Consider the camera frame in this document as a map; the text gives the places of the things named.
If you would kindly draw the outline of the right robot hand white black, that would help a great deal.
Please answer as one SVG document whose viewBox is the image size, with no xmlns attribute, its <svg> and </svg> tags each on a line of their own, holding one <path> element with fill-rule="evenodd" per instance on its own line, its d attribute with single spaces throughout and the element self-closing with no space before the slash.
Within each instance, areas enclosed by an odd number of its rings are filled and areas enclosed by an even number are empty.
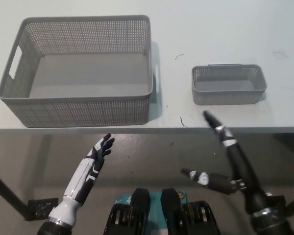
<svg viewBox="0 0 294 235">
<path fill-rule="evenodd" d="M 267 196 L 261 187 L 245 152 L 229 128 L 207 110 L 203 112 L 203 116 L 225 148 L 232 177 L 188 168 L 182 168 L 181 174 L 196 184 L 219 193 L 230 195 L 237 191 L 242 192 L 245 198 L 245 210 L 254 217 L 271 213 L 282 214 L 277 202 Z"/>
</svg>

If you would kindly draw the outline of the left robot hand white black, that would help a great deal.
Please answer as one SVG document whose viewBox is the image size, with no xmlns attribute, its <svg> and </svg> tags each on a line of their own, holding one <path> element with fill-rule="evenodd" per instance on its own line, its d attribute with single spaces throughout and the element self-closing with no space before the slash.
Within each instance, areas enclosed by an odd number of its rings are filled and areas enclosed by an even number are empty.
<svg viewBox="0 0 294 235">
<path fill-rule="evenodd" d="M 61 203 L 49 214 L 48 221 L 64 227 L 74 227 L 77 211 L 84 205 L 103 167 L 105 156 L 111 153 L 115 139 L 108 133 L 81 160 L 71 177 Z"/>
</svg>

